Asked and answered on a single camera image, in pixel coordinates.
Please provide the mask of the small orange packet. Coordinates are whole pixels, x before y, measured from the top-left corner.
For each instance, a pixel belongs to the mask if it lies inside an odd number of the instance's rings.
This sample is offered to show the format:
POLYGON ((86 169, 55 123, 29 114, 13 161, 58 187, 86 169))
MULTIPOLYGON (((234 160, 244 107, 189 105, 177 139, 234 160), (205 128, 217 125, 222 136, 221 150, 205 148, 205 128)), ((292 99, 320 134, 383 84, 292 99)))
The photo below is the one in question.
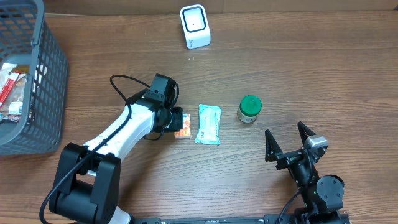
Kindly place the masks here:
POLYGON ((187 139, 191 138, 191 116, 188 113, 183 114, 183 129, 174 132, 176 139, 187 139))

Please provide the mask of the brown red snack bag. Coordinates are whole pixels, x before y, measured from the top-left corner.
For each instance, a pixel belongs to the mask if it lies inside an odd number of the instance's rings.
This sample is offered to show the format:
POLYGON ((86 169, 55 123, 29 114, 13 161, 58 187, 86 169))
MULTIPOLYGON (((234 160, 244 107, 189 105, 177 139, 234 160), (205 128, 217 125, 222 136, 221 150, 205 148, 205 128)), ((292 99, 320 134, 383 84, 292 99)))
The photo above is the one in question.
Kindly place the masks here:
POLYGON ((1 68, 1 121, 19 122, 28 72, 29 65, 3 64, 1 68))

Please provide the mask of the teal wet wipes pack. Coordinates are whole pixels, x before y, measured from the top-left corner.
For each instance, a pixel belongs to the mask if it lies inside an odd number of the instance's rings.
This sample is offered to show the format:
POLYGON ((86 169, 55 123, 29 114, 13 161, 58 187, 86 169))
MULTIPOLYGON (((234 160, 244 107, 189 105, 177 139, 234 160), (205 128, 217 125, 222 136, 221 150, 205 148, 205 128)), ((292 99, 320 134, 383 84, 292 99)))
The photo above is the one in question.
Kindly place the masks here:
POLYGON ((195 144, 220 145, 221 113, 222 110, 218 106, 199 104, 199 128, 195 144))

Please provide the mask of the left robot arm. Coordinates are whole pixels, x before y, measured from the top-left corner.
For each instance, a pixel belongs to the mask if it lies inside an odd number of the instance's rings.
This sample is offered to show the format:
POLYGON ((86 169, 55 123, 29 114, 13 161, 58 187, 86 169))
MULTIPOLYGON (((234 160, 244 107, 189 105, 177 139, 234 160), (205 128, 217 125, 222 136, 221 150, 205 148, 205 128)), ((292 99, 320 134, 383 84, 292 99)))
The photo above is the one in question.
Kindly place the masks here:
POLYGON ((134 223, 118 206, 121 164, 140 139, 150 133, 173 133, 183 128, 183 109, 175 104, 178 83, 156 74, 150 85, 122 97, 120 116, 94 139, 67 144, 60 155, 52 190, 40 207, 75 223, 134 223))

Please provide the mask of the green lid jar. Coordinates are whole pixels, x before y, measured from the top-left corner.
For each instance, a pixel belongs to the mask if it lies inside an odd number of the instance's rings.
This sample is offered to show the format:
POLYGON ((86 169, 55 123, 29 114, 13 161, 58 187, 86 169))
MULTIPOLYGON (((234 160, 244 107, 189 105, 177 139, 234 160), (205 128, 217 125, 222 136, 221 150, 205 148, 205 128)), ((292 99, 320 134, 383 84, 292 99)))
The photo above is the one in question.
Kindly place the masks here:
POLYGON ((246 95, 240 102, 237 110, 238 118, 244 123, 255 122, 261 112, 262 102, 255 95, 246 95))

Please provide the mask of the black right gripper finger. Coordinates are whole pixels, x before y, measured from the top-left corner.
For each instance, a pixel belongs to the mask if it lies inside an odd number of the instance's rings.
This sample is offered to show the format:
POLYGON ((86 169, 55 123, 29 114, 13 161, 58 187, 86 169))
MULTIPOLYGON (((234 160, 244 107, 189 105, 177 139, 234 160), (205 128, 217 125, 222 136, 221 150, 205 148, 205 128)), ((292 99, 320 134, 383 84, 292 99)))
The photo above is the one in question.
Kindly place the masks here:
POLYGON ((282 149, 279 147, 278 143, 274 139, 272 133, 267 129, 265 131, 266 137, 266 157, 277 157, 282 155, 282 149))
POLYGON ((302 140, 303 146, 313 146, 313 136, 316 136, 317 134, 313 132, 310 128, 308 128, 303 122, 299 121, 297 123, 298 130, 300 133, 300 137, 302 140))

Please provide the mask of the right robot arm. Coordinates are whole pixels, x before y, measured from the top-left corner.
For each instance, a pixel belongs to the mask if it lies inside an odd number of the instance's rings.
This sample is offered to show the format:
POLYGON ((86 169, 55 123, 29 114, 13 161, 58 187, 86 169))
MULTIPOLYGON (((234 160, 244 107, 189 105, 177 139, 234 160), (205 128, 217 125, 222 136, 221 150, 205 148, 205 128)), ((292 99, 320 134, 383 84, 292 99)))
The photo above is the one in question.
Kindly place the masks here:
POLYGON ((349 223, 341 215, 345 183, 337 175, 320 177, 315 164, 326 153, 328 140, 298 122, 302 147, 284 153, 269 130, 266 139, 265 161, 276 162, 276 169, 287 169, 298 191, 285 204, 274 223, 349 223))

